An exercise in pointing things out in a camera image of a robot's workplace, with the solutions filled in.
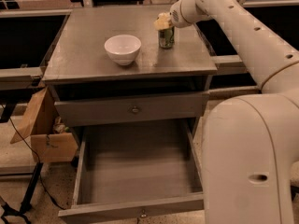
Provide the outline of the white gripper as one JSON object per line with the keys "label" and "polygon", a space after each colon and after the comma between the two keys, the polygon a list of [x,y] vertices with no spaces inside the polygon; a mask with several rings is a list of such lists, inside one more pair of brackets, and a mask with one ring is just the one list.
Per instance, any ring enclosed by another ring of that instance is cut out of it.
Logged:
{"label": "white gripper", "polygon": [[181,13],[180,2],[176,2],[170,7],[170,13],[160,13],[154,22],[154,27],[157,31],[171,28],[173,25],[177,28],[187,27],[189,25]]}

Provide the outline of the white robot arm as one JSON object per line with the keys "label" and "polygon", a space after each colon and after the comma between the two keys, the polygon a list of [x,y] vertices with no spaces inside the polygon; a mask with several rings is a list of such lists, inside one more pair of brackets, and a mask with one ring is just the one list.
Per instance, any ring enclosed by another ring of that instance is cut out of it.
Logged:
{"label": "white robot arm", "polygon": [[299,161],[299,53],[237,0],[179,0],[178,28],[215,20],[260,91],[212,109],[202,134],[206,224],[294,224],[291,168]]}

